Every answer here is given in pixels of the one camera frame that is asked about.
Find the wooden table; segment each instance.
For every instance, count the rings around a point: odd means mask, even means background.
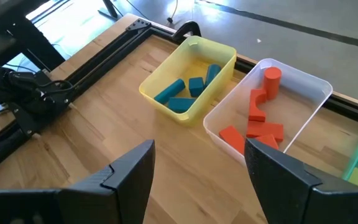
[[[52,79],[69,76],[137,18],[128,14],[117,21],[56,68]],[[212,143],[202,121],[192,128],[180,126],[138,92],[176,47],[158,37],[138,46],[74,101],[75,109],[0,164],[0,188],[69,186],[145,139],[155,139],[155,175],[145,223],[267,223],[246,167]],[[236,72],[211,108],[244,75]],[[11,114],[0,117],[0,129],[12,119]],[[357,143],[358,123],[322,108],[288,154],[340,176]]]

